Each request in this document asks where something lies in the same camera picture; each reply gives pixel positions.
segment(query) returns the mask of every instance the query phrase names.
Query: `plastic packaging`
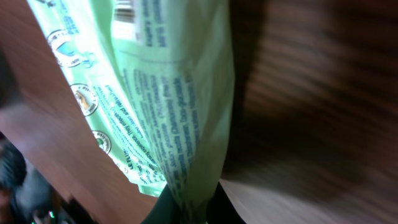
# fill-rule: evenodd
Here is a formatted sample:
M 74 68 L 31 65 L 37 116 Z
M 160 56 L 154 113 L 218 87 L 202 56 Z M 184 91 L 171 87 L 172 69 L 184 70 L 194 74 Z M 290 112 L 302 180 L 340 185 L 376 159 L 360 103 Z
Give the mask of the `plastic packaging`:
M 167 182 L 202 220 L 229 137 L 228 1 L 28 3 L 99 147 L 142 193 Z

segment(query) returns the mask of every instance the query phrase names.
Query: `barcode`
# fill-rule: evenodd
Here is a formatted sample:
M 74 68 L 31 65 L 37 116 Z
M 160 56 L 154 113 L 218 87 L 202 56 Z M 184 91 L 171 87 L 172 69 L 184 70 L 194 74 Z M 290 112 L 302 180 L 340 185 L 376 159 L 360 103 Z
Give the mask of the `barcode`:
M 136 12 L 133 0 L 116 0 L 114 20 L 135 23 Z

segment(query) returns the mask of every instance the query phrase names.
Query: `wooden table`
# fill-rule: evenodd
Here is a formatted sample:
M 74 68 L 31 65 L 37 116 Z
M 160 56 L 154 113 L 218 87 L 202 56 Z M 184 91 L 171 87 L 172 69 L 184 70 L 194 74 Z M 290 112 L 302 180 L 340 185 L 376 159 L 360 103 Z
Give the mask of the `wooden table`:
M 2 131 L 101 223 L 155 198 L 95 140 L 23 0 L 3 1 L 17 89 Z M 248 223 L 398 223 L 398 2 L 232 0 L 236 94 L 221 183 Z

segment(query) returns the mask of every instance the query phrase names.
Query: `circular logo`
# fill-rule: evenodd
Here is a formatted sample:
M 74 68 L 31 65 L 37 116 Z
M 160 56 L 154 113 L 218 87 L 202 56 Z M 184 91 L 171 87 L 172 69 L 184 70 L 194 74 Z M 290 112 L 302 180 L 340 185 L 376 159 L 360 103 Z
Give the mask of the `circular logo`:
M 56 30 L 47 37 L 47 42 L 52 49 L 58 64 L 62 67 L 74 67 L 81 63 L 71 35 L 66 30 Z
M 85 116 L 92 115 L 98 107 L 98 96 L 86 84 L 71 85 L 73 94 Z
M 102 131 L 93 131 L 94 138 L 97 140 L 98 146 L 107 154 L 111 152 L 111 140 Z

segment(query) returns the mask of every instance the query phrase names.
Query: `wooden surface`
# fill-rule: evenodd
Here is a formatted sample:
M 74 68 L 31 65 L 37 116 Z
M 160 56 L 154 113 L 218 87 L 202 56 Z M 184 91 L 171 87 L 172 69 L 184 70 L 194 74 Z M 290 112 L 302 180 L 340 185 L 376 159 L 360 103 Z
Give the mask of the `wooden surface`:
M 18 87 L 0 106 L 0 131 L 100 223 L 140 223 L 156 199 L 140 194 L 98 149 L 26 1 L 1 1 L 0 47 Z
M 236 95 L 221 183 L 237 211 L 248 223 L 398 223 L 398 2 L 231 4 Z M 2 1 L 0 21 L 21 90 L 0 129 L 102 223 L 139 222 L 154 199 L 97 153 L 27 4 Z
M 398 2 L 232 2 L 223 187 L 248 223 L 398 223 Z

